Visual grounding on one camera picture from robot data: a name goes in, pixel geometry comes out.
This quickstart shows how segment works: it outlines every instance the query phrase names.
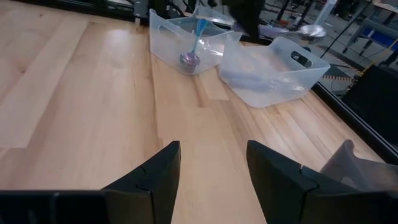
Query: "clear plastic bin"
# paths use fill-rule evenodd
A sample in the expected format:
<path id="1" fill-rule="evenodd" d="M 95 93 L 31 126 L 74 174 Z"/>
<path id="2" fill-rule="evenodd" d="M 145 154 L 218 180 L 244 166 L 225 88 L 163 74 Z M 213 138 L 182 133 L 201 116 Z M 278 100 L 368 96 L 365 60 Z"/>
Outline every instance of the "clear plastic bin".
<path id="1" fill-rule="evenodd" d="M 351 140 L 344 141 L 320 173 L 365 192 L 398 190 L 398 166 L 356 157 Z"/>
<path id="2" fill-rule="evenodd" d="M 227 40 L 219 75 L 245 103 L 263 108 L 303 97 L 329 68 L 329 63 L 283 37 L 267 47 Z"/>
<path id="3" fill-rule="evenodd" d="M 239 42 L 242 35 L 213 25 L 212 21 L 232 24 L 233 20 L 206 7 L 197 7 L 190 17 L 169 20 L 158 16 L 153 9 L 149 13 L 150 52 L 179 72 L 188 75 L 195 75 L 221 63 L 226 39 L 229 39 L 229 45 L 232 46 Z M 180 62 L 180 54 L 192 50 L 199 19 L 210 22 L 203 30 L 195 51 L 200 58 L 200 64 L 189 69 Z"/>

